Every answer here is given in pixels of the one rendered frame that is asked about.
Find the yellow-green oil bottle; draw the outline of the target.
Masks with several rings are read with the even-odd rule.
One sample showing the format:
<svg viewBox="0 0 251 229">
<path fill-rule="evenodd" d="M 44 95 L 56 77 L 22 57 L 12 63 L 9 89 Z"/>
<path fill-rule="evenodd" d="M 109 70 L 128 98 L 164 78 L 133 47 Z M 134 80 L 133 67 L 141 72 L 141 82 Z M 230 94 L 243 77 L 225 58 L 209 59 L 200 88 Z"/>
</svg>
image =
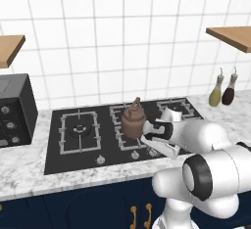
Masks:
<svg viewBox="0 0 251 229">
<path fill-rule="evenodd" d="M 217 77 L 217 82 L 215 85 L 215 88 L 213 89 L 213 91 L 211 92 L 210 96 L 209 96 L 209 105 L 211 107 L 216 107 L 219 102 L 221 101 L 222 98 L 222 83 L 224 80 L 224 75 L 222 73 L 220 73 Z"/>
</svg>

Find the brown kettle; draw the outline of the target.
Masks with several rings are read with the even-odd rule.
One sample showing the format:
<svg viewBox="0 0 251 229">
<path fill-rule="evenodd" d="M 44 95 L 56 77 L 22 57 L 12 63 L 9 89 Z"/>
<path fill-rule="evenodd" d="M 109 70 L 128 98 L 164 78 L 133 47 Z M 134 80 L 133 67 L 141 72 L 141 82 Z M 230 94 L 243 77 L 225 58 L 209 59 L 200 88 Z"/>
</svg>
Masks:
<svg viewBox="0 0 251 229">
<path fill-rule="evenodd" d="M 122 116 L 122 133 L 128 138 L 139 138 L 145 121 L 145 111 L 140 104 L 140 98 L 136 97 Z"/>
</svg>

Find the black gas hob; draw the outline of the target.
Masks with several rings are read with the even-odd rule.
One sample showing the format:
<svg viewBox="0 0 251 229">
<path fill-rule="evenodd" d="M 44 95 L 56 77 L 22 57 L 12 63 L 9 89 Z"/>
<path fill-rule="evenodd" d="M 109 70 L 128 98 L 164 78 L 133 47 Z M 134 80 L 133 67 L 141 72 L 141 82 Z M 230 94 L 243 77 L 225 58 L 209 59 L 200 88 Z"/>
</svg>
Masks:
<svg viewBox="0 0 251 229">
<path fill-rule="evenodd" d="M 150 147 L 131 139 L 121 131 L 121 119 L 128 103 L 77 109 L 56 110 L 52 113 L 44 173 L 55 174 L 94 167 L 154 160 Z M 131 153 L 139 153 L 138 160 Z M 99 165 L 96 159 L 105 158 Z"/>
</svg>

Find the black toaster oven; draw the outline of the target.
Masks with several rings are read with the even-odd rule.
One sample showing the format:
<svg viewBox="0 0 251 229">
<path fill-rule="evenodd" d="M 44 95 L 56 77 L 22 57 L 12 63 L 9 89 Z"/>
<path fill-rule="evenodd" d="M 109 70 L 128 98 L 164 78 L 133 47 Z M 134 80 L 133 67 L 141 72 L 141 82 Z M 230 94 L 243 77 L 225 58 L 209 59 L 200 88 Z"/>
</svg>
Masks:
<svg viewBox="0 0 251 229">
<path fill-rule="evenodd" d="M 2 114 L 2 107 L 8 107 L 10 112 Z M 38 110 L 28 74 L 0 75 L 0 148 L 29 145 L 37 117 Z M 8 122 L 13 122 L 16 127 L 8 129 Z M 19 137 L 20 142 L 13 143 L 12 137 Z"/>
</svg>

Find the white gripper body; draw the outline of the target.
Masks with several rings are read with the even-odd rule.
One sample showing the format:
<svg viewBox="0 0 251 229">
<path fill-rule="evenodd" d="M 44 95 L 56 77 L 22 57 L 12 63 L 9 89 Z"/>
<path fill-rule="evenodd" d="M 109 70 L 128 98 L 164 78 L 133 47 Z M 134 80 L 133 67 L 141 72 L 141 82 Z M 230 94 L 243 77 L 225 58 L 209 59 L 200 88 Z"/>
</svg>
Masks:
<svg viewBox="0 0 251 229">
<path fill-rule="evenodd" d="M 179 154 L 180 147 L 177 145 L 171 146 L 167 142 L 148 140 L 144 135 L 141 136 L 140 140 L 145 145 L 151 147 L 155 151 L 158 151 L 170 159 L 176 159 Z"/>
</svg>

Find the wooden wall shelf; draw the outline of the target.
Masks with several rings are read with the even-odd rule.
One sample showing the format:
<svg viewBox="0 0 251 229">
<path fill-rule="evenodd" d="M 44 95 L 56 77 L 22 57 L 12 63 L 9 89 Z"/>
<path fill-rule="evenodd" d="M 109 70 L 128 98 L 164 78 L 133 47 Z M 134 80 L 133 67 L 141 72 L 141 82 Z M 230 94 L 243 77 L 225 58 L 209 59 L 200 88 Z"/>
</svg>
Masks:
<svg viewBox="0 0 251 229">
<path fill-rule="evenodd" d="M 24 43 L 24 35 L 0 35 L 0 69 L 10 66 Z"/>
<path fill-rule="evenodd" d="M 251 53 L 251 26 L 207 27 L 206 32 L 239 51 Z"/>
</svg>

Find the dark red vinegar bottle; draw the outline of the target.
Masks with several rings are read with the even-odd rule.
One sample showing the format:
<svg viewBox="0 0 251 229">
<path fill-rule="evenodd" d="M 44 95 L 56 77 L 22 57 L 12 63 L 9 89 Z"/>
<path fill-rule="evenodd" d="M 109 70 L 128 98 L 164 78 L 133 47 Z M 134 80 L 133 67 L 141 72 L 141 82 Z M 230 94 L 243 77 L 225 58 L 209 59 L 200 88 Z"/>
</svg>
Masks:
<svg viewBox="0 0 251 229">
<path fill-rule="evenodd" d="M 233 101 L 234 87 L 235 87 L 235 82 L 236 82 L 237 78 L 238 78 L 237 71 L 235 71 L 231 75 L 228 87 L 226 88 L 226 90 L 225 90 L 225 92 L 223 94 L 223 97 L 222 97 L 222 103 L 224 105 L 226 105 L 226 106 L 229 106 Z"/>
</svg>

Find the navy cupboard door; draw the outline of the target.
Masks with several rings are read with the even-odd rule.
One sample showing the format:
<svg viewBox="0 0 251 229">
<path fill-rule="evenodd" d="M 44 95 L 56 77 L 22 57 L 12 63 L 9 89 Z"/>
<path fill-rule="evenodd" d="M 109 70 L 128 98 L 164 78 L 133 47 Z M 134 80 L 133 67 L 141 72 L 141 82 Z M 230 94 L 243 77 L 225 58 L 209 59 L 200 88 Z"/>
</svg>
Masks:
<svg viewBox="0 0 251 229">
<path fill-rule="evenodd" d="M 130 229 L 140 207 L 140 181 L 126 181 L 44 196 L 53 229 Z"/>
<path fill-rule="evenodd" d="M 0 202 L 0 228 L 42 229 L 48 225 L 39 197 Z"/>
<path fill-rule="evenodd" d="M 151 225 L 153 225 L 154 221 L 162 214 L 166 199 L 160 198 L 155 194 L 152 187 L 152 178 L 145 178 L 143 180 L 139 229 L 146 229 L 144 227 L 144 222 L 148 219 L 149 213 L 145 206 L 148 203 L 152 205 Z"/>
</svg>

